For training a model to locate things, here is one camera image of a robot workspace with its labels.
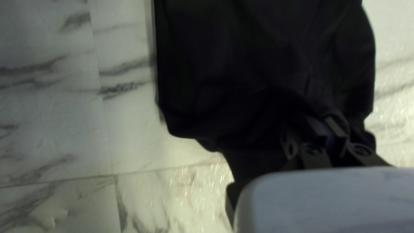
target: marble floor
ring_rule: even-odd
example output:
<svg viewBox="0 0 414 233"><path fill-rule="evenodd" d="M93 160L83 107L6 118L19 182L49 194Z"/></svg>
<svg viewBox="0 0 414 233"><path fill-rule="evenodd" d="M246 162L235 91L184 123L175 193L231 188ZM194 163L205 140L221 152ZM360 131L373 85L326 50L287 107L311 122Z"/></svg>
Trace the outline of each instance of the marble floor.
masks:
<svg viewBox="0 0 414 233"><path fill-rule="evenodd" d="M414 167L414 2L364 0L380 156ZM168 134L150 0L0 1L0 233L229 233L219 153Z"/></svg>

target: gray object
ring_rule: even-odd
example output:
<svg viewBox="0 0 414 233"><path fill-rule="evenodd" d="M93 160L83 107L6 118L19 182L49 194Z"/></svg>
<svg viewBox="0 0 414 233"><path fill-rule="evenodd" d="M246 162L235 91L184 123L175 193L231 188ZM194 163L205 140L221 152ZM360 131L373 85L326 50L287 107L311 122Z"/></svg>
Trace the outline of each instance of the gray object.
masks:
<svg viewBox="0 0 414 233"><path fill-rule="evenodd" d="M242 190L235 233L412 233L414 169L274 172Z"/></svg>

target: marble tile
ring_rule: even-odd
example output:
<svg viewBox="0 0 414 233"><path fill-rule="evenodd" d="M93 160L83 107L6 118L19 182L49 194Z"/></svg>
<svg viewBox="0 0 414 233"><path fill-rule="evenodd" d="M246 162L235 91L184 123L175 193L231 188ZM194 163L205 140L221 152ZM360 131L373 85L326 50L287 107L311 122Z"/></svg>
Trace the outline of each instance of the marble tile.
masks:
<svg viewBox="0 0 414 233"><path fill-rule="evenodd" d="M120 233L114 177L0 189L0 233Z"/></svg>
<svg viewBox="0 0 414 233"><path fill-rule="evenodd" d="M414 2L364 0L377 47L374 111L366 127L377 153L396 166L414 166Z"/></svg>
<svg viewBox="0 0 414 233"><path fill-rule="evenodd" d="M121 175L116 183L124 233L230 233L226 163Z"/></svg>
<svg viewBox="0 0 414 233"><path fill-rule="evenodd" d="M112 173L89 7L0 2L0 186Z"/></svg>
<svg viewBox="0 0 414 233"><path fill-rule="evenodd" d="M171 136L155 103L150 1L89 0L115 173L223 161Z"/></svg>

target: gray marble veining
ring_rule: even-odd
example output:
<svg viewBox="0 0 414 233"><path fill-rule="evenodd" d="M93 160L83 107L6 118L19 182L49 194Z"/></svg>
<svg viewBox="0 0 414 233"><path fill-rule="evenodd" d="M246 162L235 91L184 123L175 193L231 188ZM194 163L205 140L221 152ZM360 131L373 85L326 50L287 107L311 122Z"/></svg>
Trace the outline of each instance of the gray marble veining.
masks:
<svg viewBox="0 0 414 233"><path fill-rule="evenodd" d="M120 233L113 177L0 189L0 233Z"/></svg>
<svg viewBox="0 0 414 233"><path fill-rule="evenodd" d="M232 181L226 163L120 175L122 232L231 232L224 203Z"/></svg>

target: dark fabric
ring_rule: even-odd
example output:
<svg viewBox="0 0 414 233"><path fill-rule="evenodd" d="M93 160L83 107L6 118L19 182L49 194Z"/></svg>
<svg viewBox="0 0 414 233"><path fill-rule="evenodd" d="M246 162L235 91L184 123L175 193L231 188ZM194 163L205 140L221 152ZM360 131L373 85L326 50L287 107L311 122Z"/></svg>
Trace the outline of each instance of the dark fabric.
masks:
<svg viewBox="0 0 414 233"><path fill-rule="evenodd" d="M221 151L235 179L283 165L274 127L292 106L332 115L351 140L375 149L363 125L373 108L375 43L361 0L154 0L154 7L158 104L168 130Z"/></svg>

